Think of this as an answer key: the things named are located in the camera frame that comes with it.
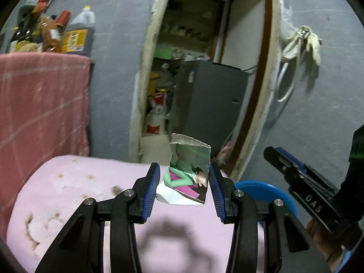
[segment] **mini fridge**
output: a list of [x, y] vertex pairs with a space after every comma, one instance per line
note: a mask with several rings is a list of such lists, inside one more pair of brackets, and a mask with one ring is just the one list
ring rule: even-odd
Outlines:
[[210, 61], [186, 61], [175, 76], [168, 133], [183, 134], [220, 152], [236, 126], [248, 74]]

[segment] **plastic jug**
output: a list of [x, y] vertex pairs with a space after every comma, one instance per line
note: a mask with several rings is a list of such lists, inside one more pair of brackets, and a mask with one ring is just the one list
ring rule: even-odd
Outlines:
[[95, 13], [91, 6], [85, 6], [82, 12], [66, 28], [62, 52], [91, 56], [94, 41]]

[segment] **blue lid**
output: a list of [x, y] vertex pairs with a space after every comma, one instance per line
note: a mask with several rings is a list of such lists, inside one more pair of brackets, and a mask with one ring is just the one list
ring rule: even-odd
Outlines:
[[264, 182], [258, 182], [256, 180], [245, 180], [235, 184], [237, 189], [241, 189], [247, 192], [255, 200], [264, 200], [272, 202], [274, 199], [281, 199], [287, 204], [292, 213], [297, 216], [297, 210], [294, 205], [294, 199], [284, 193], [281, 189]]

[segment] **wooden door frame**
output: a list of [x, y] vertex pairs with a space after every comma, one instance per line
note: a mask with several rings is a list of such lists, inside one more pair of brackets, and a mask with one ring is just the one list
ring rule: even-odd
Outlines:
[[155, 0], [152, 6], [152, 14], [141, 54], [140, 69], [134, 86], [129, 129], [129, 162], [139, 162], [150, 71], [152, 70], [154, 52], [167, 5], [168, 0]]
[[224, 168], [234, 182], [243, 176], [272, 101], [271, 82], [280, 63], [281, 4], [281, 0], [265, 0], [263, 40], [254, 86], [237, 142]]

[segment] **green container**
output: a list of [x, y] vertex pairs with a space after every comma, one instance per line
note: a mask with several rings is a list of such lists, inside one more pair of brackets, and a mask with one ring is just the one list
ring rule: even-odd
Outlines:
[[172, 48], [156, 47], [154, 57], [163, 60], [171, 60], [173, 58], [173, 50]]

